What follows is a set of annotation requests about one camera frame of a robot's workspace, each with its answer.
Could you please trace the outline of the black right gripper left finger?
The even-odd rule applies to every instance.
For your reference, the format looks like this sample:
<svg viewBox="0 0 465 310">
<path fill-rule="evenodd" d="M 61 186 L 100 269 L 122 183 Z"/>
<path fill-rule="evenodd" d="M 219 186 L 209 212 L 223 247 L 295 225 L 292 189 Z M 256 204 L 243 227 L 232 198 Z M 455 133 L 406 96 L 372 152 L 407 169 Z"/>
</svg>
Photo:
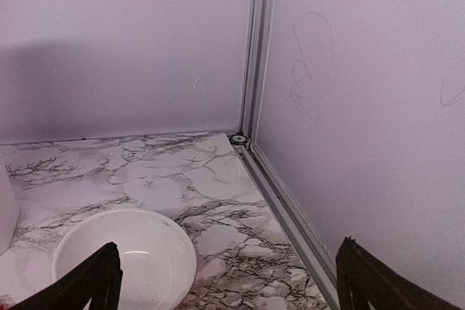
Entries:
<svg viewBox="0 0 465 310">
<path fill-rule="evenodd" d="M 64 277 L 13 309 L 117 309 L 123 271 L 114 242 L 103 245 Z"/>
</svg>

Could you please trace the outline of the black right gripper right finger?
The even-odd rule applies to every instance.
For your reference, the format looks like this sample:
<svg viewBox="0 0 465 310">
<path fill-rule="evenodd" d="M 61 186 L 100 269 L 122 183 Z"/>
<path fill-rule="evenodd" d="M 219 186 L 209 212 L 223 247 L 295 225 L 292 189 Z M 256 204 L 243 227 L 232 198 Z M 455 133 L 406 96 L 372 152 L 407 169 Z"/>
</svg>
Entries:
<svg viewBox="0 0 465 310">
<path fill-rule="evenodd" d="M 457 309 L 401 277 L 345 237 L 336 254 L 336 290 L 341 309 Z"/>
</svg>

